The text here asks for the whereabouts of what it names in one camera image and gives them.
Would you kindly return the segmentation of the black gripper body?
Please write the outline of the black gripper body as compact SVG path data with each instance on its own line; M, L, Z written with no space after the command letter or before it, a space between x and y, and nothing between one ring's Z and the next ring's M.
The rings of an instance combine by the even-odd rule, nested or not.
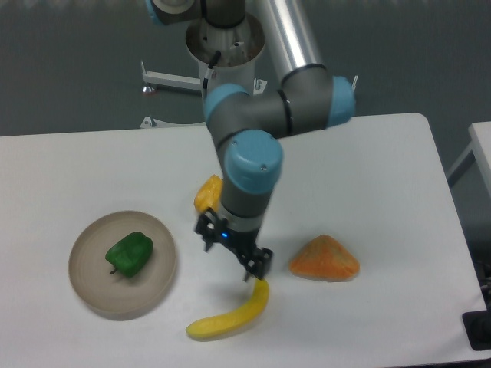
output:
M240 261L259 261L264 251L256 244L264 215L239 217L225 209L214 213L213 242L230 250Z

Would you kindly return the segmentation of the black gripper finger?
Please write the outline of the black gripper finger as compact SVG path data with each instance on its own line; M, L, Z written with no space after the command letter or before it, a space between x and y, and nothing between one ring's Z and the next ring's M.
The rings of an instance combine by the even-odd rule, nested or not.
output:
M251 251L241 253L238 259L245 269L244 282L250 278L263 280L270 271L273 255L273 251L268 248L254 248Z
M198 216L195 233L200 235L204 241L204 252L208 252L216 243L215 224L216 212L212 208L208 208Z

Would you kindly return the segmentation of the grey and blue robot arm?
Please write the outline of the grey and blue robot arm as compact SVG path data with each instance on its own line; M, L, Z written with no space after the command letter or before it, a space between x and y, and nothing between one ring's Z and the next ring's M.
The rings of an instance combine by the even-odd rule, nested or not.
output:
M230 250L263 279L273 253L256 238L281 175L280 139L348 122L354 88L324 66L299 1L149 1L162 25L187 22L186 45L200 77L206 127L222 170L217 209L196 223L205 246Z

